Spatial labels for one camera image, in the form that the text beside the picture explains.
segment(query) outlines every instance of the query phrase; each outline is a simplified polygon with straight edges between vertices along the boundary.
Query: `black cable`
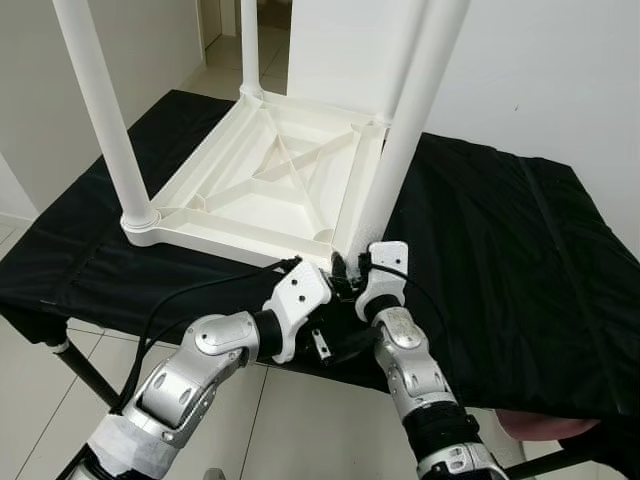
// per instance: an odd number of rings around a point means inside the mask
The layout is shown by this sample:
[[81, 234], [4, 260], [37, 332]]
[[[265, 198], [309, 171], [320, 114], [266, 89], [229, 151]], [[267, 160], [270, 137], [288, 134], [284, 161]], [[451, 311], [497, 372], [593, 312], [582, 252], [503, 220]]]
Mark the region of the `black cable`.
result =
[[[298, 262], [299, 262], [299, 258], [295, 258], [295, 259], [291, 259], [291, 260], [280, 260], [279, 262], [276, 262], [272, 265], [268, 265], [264, 268], [261, 268], [259, 270], [256, 270], [254, 272], [251, 273], [245, 273], [243, 275], [236, 275], [234, 277], [227, 277], [227, 278], [221, 278], [218, 280], [210, 280], [207, 282], [201, 282], [201, 283], [196, 283], [193, 285], [190, 285], [188, 287], [184, 287], [181, 288], [179, 290], [176, 290], [172, 293], [170, 293], [169, 295], [167, 295], [166, 297], [163, 297], [162, 299], [160, 299], [155, 305], [154, 307], [151, 309], [151, 313], [149, 313], [149, 316], [147, 317], [147, 320], [145, 321], [145, 325], [144, 325], [144, 329], [142, 332], [142, 335], [140, 335], [140, 338], [138, 340], [138, 348], [136, 350], [136, 357], [134, 359], [133, 362], [133, 366], [131, 367], [131, 372], [129, 373], [129, 377], [127, 378], [127, 381], [122, 389], [122, 392], [120, 393], [120, 401], [117, 407], [115, 407], [114, 409], [112, 409], [112, 412], [115, 413], [120, 413], [122, 408], [124, 407], [124, 405], [127, 404], [127, 402], [131, 399], [131, 397], [133, 396], [133, 393], [135, 392], [135, 387], [138, 384], [138, 379], [140, 378], [140, 371], [142, 369], [142, 360], [144, 359], [145, 355], [149, 352], [149, 350], [151, 350], [151, 347], [153, 347], [153, 345], [160, 340], [160, 338], [162, 338], [164, 335], [166, 335], [168, 332], [170, 332], [171, 330], [173, 330], [174, 328], [176, 328], [177, 326], [186, 323], [188, 321], [192, 321], [194, 320], [193, 318], [183, 318], [182, 320], [179, 320], [177, 322], [174, 322], [173, 324], [167, 326], [166, 328], [164, 328], [163, 330], [161, 330], [156, 336], [154, 336], [153, 338], [151, 338], [148, 342], [147, 342], [147, 337], [149, 336], [149, 332], [151, 331], [151, 325], [153, 324], [153, 320], [155, 318], [155, 316], [158, 314], [158, 312], [160, 311], [160, 309], [170, 300], [174, 299], [175, 297], [188, 293], [188, 292], [192, 292], [194, 290], [198, 290], [200, 288], [206, 288], [206, 287], [211, 287], [211, 286], [215, 286], [215, 285], [220, 285], [222, 283], [228, 283], [228, 282], [234, 282], [234, 281], [239, 281], [239, 280], [246, 280], [248, 278], [251, 277], [255, 277], [258, 275], [261, 275], [263, 273], [267, 273], [270, 272], [272, 270], [275, 270], [277, 268], [283, 268], [285, 270], [290, 270], [291, 268], [293, 268]], [[79, 465], [79, 463], [84, 459], [84, 457], [87, 455], [87, 453], [89, 452], [89, 447], [88, 445], [85, 443], [82, 448], [78, 451], [78, 453], [76, 453], [76, 455], [71, 459], [71, 461], [67, 464], [67, 466], [64, 468], [64, 470], [60, 473], [60, 475], [58, 475], [58, 477], [56, 477], [56, 480], [66, 480], [67, 477], [69, 477], [69, 475], [71, 475], [71, 473], [73, 472], [73, 470]]]
[[429, 292], [427, 292], [424, 288], [422, 288], [422, 286], [416, 282], [414, 279], [412, 279], [411, 277], [409, 277], [407, 274], [402, 273], [394, 268], [389, 268], [389, 267], [385, 267], [384, 265], [378, 265], [375, 263], [372, 263], [370, 265], [370, 268], [373, 270], [380, 270], [381, 272], [387, 272], [390, 273], [391, 275], [395, 275], [397, 277], [400, 277], [402, 279], [404, 279], [407, 283], [410, 283], [413, 287], [415, 287], [423, 296], [424, 298], [426, 298], [429, 303], [431, 304], [431, 306], [433, 307], [434, 311], [436, 312], [436, 314], [438, 315], [440, 322], [442, 323], [442, 326], [446, 329], [446, 321], [444, 319], [444, 315], [442, 314], [442, 311], [440, 310], [440, 307], [438, 307], [438, 304], [435, 302], [435, 300], [433, 299], [433, 297], [429, 294]]
[[196, 283], [188, 287], [184, 287], [179, 290], [176, 290], [170, 293], [169, 295], [165, 296], [164, 298], [160, 299], [158, 302], [156, 302], [154, 307], [151, 309], [151, 312], [149, 313], [149, 316], [147, 317], [147, 320], [145, 322], [144, 329], [138, 340], [138, 348], [136, 350], [136, 357], [133, 362], [133, 366], [131, 367], [131, 372], [129, 373], [129, 377], [127, 378], [124, 388], [120, 393], [120, 401], [118, 402], [117, 407], [113, 409], [113, 411], [115, 413], [120, 413], [122, 408], [124, 408], [127, 402], [131, 400], [131, 398], [133, 397], [133, 394], [135, 393], [135, 389], [138, 385], [138, 380], [140, 379], [140, 372], [142, 370], [142, 360], [144, 359], [145, 348], [147, 345], [147, 338], [149, 337], [149, 332], [151, 331], [151, 325], [153, 324], [153, 320], [155, 319], [160, 309], [166, 303], [168, 303], [170, 300], [174, 299], [175, 297], [178, 297], [185, 293], [192, 292], [194, 290], [198, 290], [200, 288], [211, 287], [214, 285], [220, 285], [222, 283], [234, 282], [239, 280], [246, 280], [248, 278], [255, 277], [257, 275], [275, 270], [280, 267], [286, 267], [290, 265], [290, 262], [292, 261], [280, 260], [279, 262], [268, 265], [266, 267], [261, 268], [260, 270], [257, 270], [251, 273], [245, 273], [243, 275], [236, 275], [234, 277], [227, 277], [227, 278], [221, 278], [218, 280], [210, 280], [207, 282]]
[[149, 350], [151, 350], [151, 348], [171, 330], [173, 330], [176, 327], [179, 327], [183, 323], [193, 322], [195, 320], [196, 319], [193, 317], [183, 318], [182, 320], [178, 320], [177, 322], [174, 322], [171, 325], [168, 325], [166, 328], [163, 328], [155, 337], [151, 337], [151, 339], [147, 342], [147, 344], [144, 347], [144, 354], [146, 355], [147, 353], [149, 353]]

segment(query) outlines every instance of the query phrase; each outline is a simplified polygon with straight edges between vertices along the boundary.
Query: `table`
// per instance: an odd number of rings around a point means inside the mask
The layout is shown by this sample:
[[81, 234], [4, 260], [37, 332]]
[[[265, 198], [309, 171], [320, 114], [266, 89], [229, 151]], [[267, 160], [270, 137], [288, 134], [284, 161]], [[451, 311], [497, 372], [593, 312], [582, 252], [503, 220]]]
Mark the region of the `table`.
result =
[[[231, 105], [172, 91], [131, 128], [151, 196]], [[113, 389], [68, 343], [69, 317], [139, 334], [167, 293], [253, 269], [170, 245], [134, 247], [120, 215], [99, 159], [0, 263], [0, 313], [110, 404]], [[408, 287], [407, 305], [462, 404], [637, 426], [640, 264], [571, 168], [424, 134], [385, 238], [409, 244], [410, 276], [444, 312], [443, 323]], [[277, 279], [179, 297], [151, 334], [186, 315], [259, 310]], [[386, 391], [371, 355], [285, 368]]]

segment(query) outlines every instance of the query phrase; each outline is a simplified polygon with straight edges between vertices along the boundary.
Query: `white floor tile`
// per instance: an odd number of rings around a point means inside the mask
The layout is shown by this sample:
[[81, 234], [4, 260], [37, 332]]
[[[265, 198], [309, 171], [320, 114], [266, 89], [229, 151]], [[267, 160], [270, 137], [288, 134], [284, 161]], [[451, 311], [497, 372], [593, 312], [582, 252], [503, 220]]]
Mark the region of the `white floor tile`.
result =
[[[528, 460], [561, 450], [558, 442], [524, 442], [524, 452]], [[598, 466], [593, 462], [537, 475], [538, 480], [598, 480]]]
[[[123, 340], [129, 340], [131, 342], [137, 342], [138, 338], [140, 338], [137, 335], [131, 335], [129, 333], [121, 332], [120, 330], [113, 330], [111, 328], [107, 328], [104, 331], [104, 335], [106, 337], [122, 338]], [[173, 348], [173, 349], [178, 348], [177, 345], [174, 345], [173, 343], [167, 343], [167, 342], [157, 342], [156, 345], [159, 347], [167, 347], [167, 348]]]
[[[276, 53], [289, 38], [289, 32], [273, 27], [258, 28], [258, 59], [260, 73], [264, 73]], [[242, 70], [242, 39], [220, 36], [206, 51], [207, 66]]]
[[289, 42], [286, 42], [274, 57], [271, 65], [265, 70], [265, 75], [277, 78], [287, 78], [289, 74]]
[[468, 411], [478, 421], [480, 438], [500, 465], [506, 468], [525, 461], [522, 444], [507, 435], [493, 410], [469, 408]]
[[[100, 339], [71, 331], [88, 355]], [[42, 345], [32, 345], [0, 317], [0, 478], [13, 480], [56, 411], [75, 375]]]
[[415, 478], [388, 395], [269, 369], [242, 480]]
[[10, 227], [8, 225], [0, 225], [0, 243], [4, 242], [9, 235], [13, 232], [15, 227]]
[[[171, 353], [171, 349], [164, 347], [153, 348], [145, 359], [143, 378]], [[91, 361], [120, 390], [134, 354], [134, 342], [103, 336]], [[199, 479], [212, 466], [228, 471], [231, 480], [238, 478], [265, 372], [263, 367], [250, 368], [221, 386], [208, 417], [166, 478]], [[19, 479], [52, 478], [87, 440], [106, 410], [88, 387], [75, 382]]]
[[267, 92], [287, 94], [287, 80], [285, 78], [270, 77], [263, 75], [260, 79], [260, 86]]
[[598, 465], [598, 480], [624, 480], [625, 477], [612, 468]]
[[67, 322], [67, 327], [71, 330], [78, 330], [80, 332], [87, 333], [96, 333], [98, 335], [102, 335], [104, 333], [104, 328], [101, 328], [93, 323], [83, 322], [82, 320], [78, 320], [77, 318], [70, 318]]
[[23, 228], [16, 228], [2, 243], [0, 243], [0, 260], [9, 253], [16, 243], [18, 243], [18, 240], [22, 238], [22, 235], [24, 235], [25, 232], [26, 230]]
[[241, 83], [240, 70], [209, 67], [193, 82], [189, 91], [223, 100], [238, 100]]

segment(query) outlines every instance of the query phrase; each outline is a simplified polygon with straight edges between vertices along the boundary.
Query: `table leg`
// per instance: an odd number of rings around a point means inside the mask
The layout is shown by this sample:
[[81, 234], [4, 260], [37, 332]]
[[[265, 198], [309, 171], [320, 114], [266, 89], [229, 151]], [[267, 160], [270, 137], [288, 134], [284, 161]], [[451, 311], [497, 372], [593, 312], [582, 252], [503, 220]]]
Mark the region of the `table leg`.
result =
[[95, 369], [91, 362], [68, 338], [59, 345], [51, 346], [51, 351], [73, 370], [109, 407], [118, 403], [118, 393]]
[[554, 472], [593, 460], [598, 453], [601, 453], [601, 450], [602, 448], [598, 447], [561, 450], [519, 465], [514, 465], [513, 467], [505, 469], [505, 473], [510, 480], [533, 478], [536, 475]]

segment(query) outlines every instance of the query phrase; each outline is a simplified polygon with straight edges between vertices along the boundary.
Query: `robotic hand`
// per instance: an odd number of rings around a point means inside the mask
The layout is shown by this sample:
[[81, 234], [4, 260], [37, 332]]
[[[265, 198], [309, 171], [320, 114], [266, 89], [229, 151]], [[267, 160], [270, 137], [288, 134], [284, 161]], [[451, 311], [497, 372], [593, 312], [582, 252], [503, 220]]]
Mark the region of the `robotic hand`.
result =
[[[479, 439], [478, 424], [457, 404], [424, 332], [402, 306], [406, 244], [375, 243], [368, 256], [374, 268], [356, 295], [356, 312], [376, 332], [375, 357], [418, 460], [418, 477], [507, 479]], [[178, 351], [156, 367], [122, 415], [103, 419], [87, 442], [90, 453], [69, 479], [163, 478], [222, 382], [258, 359], [291, 361], [299, 330], [332, 301], [335, 285], [303, 261], [276, 285], [261, 312], [195, 321]], [[313, 341], [321, 360], [331, 356], [319, 329], [313, 330]]]

